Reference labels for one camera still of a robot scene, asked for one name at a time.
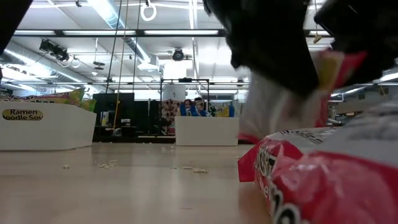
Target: red snack bag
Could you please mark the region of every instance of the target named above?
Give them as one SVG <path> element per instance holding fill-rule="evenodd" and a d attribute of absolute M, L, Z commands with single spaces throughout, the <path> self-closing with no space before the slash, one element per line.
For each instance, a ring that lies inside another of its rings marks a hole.
<path fill-rule="evenodd" d="M 398 223 L 397 123 L 392 100 L 328 135 L 316 151 L 268 136 L 254 172 L 273 222 Z"/>

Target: duct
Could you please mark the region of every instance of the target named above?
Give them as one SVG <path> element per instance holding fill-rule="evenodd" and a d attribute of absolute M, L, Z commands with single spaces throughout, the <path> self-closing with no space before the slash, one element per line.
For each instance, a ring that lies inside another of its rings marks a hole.
<path fill-rule="evenodd" d="M 126 25 L 124 21 L 119 17 L 119 13 L 116 10 L 116 5 L 112 0 L 87 0 L 93 9 L 103 18 L 103 20 L 112 29 L 124 30 Z M 141 46 L 132 37 L 122 38 L 123 41 L 131 48 L 131 50 L 137 55 L 138 60 L 141 63 L 149 63 L 150 57 Z"/>
<path fill-rule="evenodd" d="M 92 80 L 84 77 L 83 75 L 80 75 L 67 68 L 63 68 L 62 66 L 52 62 L 51 60 L 42 57 L 31 50 L 21 47 L 20 45 L 16 44 L 13 41 L 9 42 L 7 48 L 4 50 L 3 55 L 0 57 L 3 58 L 4 61 L 8 60 L 10 63 L 16 62 L 16 64 L 22 64 L 22 63 L 31 64 L 33 62 L 36 62 L 37 64 L 43 66 L 43 70 L 56 71 L 59 75 L 62 75 L 64 77 L 73 80 L 74 82 L 76 82 L 76 84 L 78 84 L 78 82 L 93 82 Z M 98 91 L 105 91 L 104 86 L 98 85 L 95 88 Z"/>

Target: floor debris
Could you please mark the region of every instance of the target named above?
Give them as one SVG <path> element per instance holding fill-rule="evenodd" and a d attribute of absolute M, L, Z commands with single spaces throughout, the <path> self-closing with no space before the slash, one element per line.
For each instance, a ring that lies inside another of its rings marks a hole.
<path fill-rule="evenodd" d="M 205 169 L 196 169 L 196 168 L 193 170 L 193 172 L 194 172 L 194 173 L 197 173 L 197 174 L 207 174 L 207 173 L 209 173 L 208 170 L 205 170 Z"/>

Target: merchandise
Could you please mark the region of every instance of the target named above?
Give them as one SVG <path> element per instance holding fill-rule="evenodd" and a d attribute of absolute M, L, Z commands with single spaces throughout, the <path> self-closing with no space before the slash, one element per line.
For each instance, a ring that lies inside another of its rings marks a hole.
<path fill-rule="evenodd" d="M 66 93 L 55 93 L 42 96 L 14 96 L 8 93 L 0 93 L 0 101 L 21 101 L 31 103 L 63 103 L 80 106 L 84 95 L 84 88 L 73 90 Z"/>
<path fill-rule="evenodd" d="M 239 179 L 260 186 L 273 223 L 398 223 L 397 114 L 394 99 L 342 128 L 268 136 Z"/>
<path fill-rule="evenodd" d="M 90 112 L 94 112 L 95 104 L 97 104 L 97 101 L 95 99 L 82 100 L 80 107 L 83 108 L 84 110 L 88 110 Z"/>
<path fill-rule="evenodd" d="M 235 116 L 235 107 L 232 102 L 229 103 L 228 106 L 224 106 L 217 110 L 217 117 L 225 117 L 225 118 L 233 118 Z"/>
<path fill-rule="evenodd" d="M 319 86 L 307 98 L 253 73 L 239 121 L 239 138 L 256 143 L 278 131 L 325 126 L 330 94 L 350 78 L 351 72 L 361 65 L 365 56 L 366 52 L 314 52 L 312 58 Z"/>

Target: white counter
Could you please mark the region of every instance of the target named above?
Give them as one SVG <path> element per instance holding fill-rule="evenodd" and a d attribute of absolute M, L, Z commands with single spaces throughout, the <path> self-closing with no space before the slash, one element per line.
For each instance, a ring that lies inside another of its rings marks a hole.
<path fill-rule="evenodd" d="M 176 116 L 178 146 L 237 146 L 239 118 Z"/>
<path fill-rule="evenodd" d="M 13 119 L 22 113 L 23 120 L 5 119 L 10 110 Z M 77 106 L 0 102 L 0 115 L 0 151 L 66 150 L 92 144 L 96 114 Z M 29 120 L 30 115 L 37 120 Z"/>

